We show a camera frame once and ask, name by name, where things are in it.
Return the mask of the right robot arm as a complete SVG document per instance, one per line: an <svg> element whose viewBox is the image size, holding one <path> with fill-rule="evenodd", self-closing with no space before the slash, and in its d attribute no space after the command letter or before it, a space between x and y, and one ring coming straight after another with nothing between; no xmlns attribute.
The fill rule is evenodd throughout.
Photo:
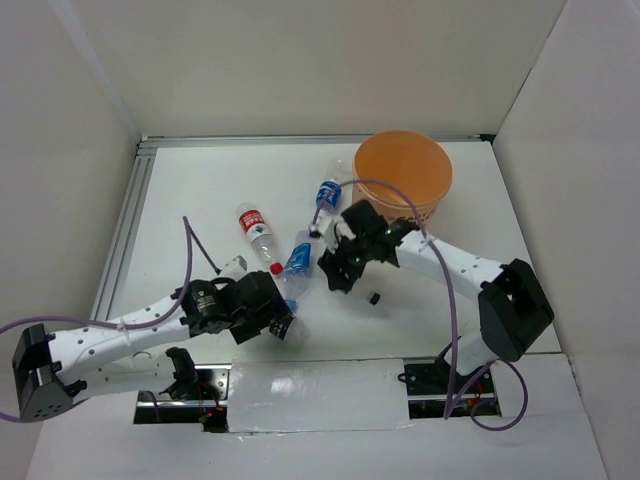
<svg viewBox="0 0 640 480"><path fill-rule="evenodd" d="M436 280L477 305L478 329L456 336L439 356L436 379L448 392L460 391L487 363L518 361L555 318L526 261L476 256L423 234L413 221L387 222L366 200L339 215L320 215L312 231L325 244L318 265L332 291L350 292L377 261Z"/></svg>

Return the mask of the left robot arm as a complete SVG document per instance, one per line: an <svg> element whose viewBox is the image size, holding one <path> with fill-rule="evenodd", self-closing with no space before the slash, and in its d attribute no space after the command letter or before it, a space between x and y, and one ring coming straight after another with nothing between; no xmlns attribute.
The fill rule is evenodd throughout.
<svg viewBox="0 0 640 480"><path fill-rule="evenodd" d="M162 300L115 320L49 332L38 321L13 359L19 421L55 418L89 398L151 391L182 400L199 378L181 342L229 332L242 344L269 331L283 339L294 321L267 272L193 280Z"/></svg>

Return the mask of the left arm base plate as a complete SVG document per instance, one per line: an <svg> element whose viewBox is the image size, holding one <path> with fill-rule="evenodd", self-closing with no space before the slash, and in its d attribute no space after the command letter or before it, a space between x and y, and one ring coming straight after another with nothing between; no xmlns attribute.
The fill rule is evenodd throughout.
<svg viewBox="0 0 640 480"><path fill-rule="evenodd" d="M197 425L203 432L227 433L230 364L196 366L198 382L180 399L167 393L138 393L134 425Z"/></svg>

